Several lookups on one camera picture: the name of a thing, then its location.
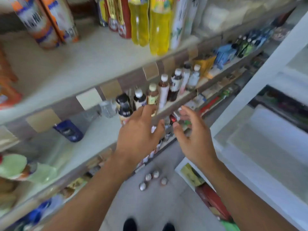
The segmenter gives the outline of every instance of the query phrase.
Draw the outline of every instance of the yellow bottle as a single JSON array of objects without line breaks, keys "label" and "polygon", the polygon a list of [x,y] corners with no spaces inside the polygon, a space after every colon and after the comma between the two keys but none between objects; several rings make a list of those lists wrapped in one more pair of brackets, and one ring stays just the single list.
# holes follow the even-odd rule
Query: yellow bottle
[{"label": "yellow bottle", "polygon": [[150,1],[150,51],[161,56],[169,47],[173,0]]},{"label": "yellow bottle", "polygon": [[149,1],[128,0],[131,11],[132,41],[135,45],[146,46],[149,42]]}]

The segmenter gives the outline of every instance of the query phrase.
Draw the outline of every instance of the person's left hand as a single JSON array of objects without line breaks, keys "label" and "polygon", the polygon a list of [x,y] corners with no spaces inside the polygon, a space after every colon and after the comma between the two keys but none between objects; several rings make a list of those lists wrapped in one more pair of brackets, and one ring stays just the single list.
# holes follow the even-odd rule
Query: person's left hand
[{"label": "person's left hand", "polygon": [[164,120],[160,120],[154,133],[151,133],[151,115],[155,110],[156,105],[138,108],[120,129],[115,153],[134,168],[156,148],[164,134]]}]

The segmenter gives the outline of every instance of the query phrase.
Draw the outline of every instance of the shoe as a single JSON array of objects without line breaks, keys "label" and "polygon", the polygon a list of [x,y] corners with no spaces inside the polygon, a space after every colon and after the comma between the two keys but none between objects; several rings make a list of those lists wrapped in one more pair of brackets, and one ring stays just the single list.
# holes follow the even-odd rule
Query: shoe
[{"label": "shoe", "polygon": [[173,224],[167,223],[165,225],[165,227],[163,228],[163,231],[175,231],[175,228],[174,228]]},{"label": "shoe", "polygon": [[137,224],[133,218],[128,218],[123,226],[123,231],[137,231]]}]

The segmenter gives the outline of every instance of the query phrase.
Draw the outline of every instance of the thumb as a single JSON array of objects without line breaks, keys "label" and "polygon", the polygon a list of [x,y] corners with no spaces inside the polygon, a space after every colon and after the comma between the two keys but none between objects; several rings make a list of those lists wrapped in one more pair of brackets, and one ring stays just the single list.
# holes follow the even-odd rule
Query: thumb
[{"label": "thumb", "polygon": [[157,144],[159,140],[163,137],[163,134],[165,132],[165,124],[164,120],[160,120],[155,131],[153,132],[153,139],[155,140],[155,143]]},{"label": "thumb", "polygon": [[186,142],[188,139],[186,137],[186,135],[183,132],[183,129],[181,127],[181,125],[178,122],[173,123],[173,132],[177,138],[177,140],[179,141],[179,143],[184,143]]}]

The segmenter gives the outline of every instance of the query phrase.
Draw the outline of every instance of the blue package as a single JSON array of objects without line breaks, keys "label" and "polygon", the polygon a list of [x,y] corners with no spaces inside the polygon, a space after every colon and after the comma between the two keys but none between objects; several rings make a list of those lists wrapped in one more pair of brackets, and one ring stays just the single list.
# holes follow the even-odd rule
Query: blue package
[{"label": "blue package", "polygon": [[83,138],[83,133],[71,122],[71,120],[65,120],[54,125],[54,129],[73,143],[79,142]]}]

